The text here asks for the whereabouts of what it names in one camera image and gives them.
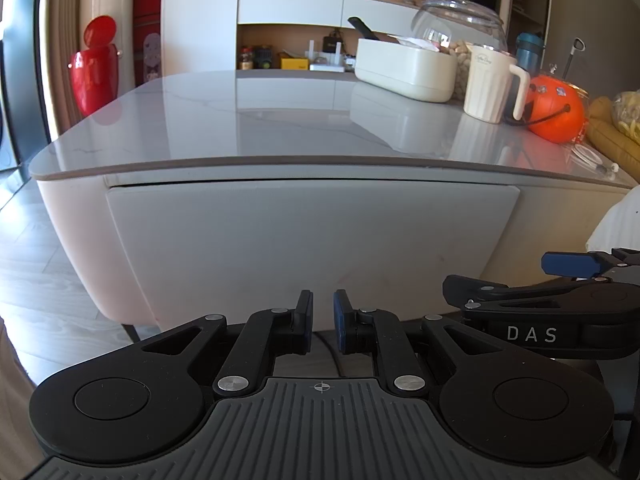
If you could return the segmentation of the bag of yellow snacks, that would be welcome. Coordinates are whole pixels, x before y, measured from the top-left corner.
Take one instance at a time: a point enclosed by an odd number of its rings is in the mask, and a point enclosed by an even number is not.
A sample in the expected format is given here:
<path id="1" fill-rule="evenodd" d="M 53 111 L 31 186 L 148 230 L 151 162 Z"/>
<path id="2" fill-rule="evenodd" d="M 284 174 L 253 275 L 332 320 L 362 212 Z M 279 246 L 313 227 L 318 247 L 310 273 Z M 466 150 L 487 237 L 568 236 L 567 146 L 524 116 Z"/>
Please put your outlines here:
<path id="1" fill-rule="evenodd" d="M 640 143 L 640 91 L 620 92 L 612 102 L 612 122 L 620 133 Z"/>

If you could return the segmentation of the glass jar with lid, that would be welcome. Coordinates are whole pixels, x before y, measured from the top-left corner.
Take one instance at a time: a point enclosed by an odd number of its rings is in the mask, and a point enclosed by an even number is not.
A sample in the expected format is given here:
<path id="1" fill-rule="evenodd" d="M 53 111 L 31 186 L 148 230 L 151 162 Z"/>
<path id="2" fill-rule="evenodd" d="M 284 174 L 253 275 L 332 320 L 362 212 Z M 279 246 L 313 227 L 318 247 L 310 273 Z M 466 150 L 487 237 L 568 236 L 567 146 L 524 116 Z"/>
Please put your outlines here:
<path id="1" fill-rule="evenodd" d="M 457 60 L 452 98 L 462 102 L 468 84 L 473 44 L 506 50 L 503 21 L 493 10 L 472 0 L 425 0 L 412 19 L 411 32 L 439 44 Z"/>

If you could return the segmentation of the white oblong storage box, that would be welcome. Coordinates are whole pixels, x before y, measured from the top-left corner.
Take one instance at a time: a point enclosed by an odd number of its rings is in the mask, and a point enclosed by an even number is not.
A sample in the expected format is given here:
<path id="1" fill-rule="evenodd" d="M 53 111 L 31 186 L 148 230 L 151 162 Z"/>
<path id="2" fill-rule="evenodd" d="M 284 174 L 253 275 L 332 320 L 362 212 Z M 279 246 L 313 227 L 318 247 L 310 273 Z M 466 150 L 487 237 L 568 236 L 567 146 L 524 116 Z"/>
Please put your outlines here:
<path id="1" fill-rule="evenodd" d="M 443 103 L 451 99 L 456 83 L 453 55 L 382 40 L 358 40 L 355 75 L 406 98 Z"/>

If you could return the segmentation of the orange pumpkin bucket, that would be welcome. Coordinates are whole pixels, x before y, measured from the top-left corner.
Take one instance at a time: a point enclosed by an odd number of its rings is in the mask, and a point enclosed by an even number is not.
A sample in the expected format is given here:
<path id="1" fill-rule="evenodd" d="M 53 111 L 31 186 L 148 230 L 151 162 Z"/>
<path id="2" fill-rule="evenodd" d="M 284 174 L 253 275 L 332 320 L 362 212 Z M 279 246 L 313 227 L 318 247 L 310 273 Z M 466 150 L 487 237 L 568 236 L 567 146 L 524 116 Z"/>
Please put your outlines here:
<path id="1" fill-rule="evenodd" d="M 586 124 L 586 97 L 574 84 L 540 74 L 530 81 L 522 122 L 549 142 L 578 142 Z"/>

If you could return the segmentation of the skateboard with cartoon print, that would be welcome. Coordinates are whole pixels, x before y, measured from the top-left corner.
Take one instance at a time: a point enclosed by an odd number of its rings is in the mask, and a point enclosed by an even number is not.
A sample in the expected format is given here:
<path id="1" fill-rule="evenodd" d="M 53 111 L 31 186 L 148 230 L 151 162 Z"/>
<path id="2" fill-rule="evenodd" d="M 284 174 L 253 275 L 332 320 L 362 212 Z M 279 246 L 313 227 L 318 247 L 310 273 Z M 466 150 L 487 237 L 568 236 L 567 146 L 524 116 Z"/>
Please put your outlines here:
<path id="1" fill-rule="evenodd" d="M 143 81 L 149 82 L 162 76 L 162 46 L 160 35 L 152 32 L 143 41 Z"/>

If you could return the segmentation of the wooden drawer white front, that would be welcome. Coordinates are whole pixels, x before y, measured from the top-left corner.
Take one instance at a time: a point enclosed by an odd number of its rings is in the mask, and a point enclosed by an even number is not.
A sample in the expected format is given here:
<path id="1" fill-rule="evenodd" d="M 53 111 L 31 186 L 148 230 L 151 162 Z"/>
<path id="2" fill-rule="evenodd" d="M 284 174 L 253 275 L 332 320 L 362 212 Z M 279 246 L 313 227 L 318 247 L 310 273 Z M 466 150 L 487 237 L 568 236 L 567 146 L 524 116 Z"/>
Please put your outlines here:
<path id="1" fill-rule="evenodd" d="M 480 275 L 518 201 L 509 185 L 308 180 L 114 188 L 108 206 L 160 327 L 207 313 L 242 322 L 314 294 L 408 320 L 446 310 L 442 281 Z"/>

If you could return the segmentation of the yellow box on shelf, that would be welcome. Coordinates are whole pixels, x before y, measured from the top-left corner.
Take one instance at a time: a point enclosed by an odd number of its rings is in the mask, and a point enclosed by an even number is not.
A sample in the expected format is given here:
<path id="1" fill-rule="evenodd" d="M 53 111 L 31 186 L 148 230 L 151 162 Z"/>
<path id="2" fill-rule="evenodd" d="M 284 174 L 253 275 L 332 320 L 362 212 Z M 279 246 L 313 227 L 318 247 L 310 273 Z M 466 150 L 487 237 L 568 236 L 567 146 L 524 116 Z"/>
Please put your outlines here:
<path id="1" fill-rule="evenodd" d="M 308 58 L 281 58 L 282 70 L 309 70 Z"/>

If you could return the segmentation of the blue thermos bottle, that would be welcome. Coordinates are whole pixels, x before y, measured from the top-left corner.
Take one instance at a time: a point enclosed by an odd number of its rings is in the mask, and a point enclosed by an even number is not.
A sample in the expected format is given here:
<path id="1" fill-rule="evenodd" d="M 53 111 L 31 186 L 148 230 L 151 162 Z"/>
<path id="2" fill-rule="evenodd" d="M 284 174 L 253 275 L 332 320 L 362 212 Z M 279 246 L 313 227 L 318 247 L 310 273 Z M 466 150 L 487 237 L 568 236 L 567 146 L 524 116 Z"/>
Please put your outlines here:
<path id="1" fill-rule="evenodd" d="M 529 73 L 532 78 L 540 72 L 542 55 L 544 54 L 544 42 L 538 35 L 529 32 L 521 32 L 516 37 L 516 64 Z"/>

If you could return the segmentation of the red trash bin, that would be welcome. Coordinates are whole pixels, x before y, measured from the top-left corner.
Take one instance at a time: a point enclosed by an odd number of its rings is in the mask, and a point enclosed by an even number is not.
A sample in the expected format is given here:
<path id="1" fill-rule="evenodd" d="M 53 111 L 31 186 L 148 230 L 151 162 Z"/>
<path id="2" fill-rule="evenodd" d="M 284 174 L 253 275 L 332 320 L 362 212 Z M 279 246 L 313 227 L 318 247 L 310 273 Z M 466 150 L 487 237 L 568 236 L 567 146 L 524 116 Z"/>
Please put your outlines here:
<path id="1" fill-rule="evenodd" d="M 116 99 L 119 82 L 116 32 L 114 18 L 97 16 L 82 34 L 85 49 L 74 53 L 68 64 L 76 105 L 84 117 Z"/>

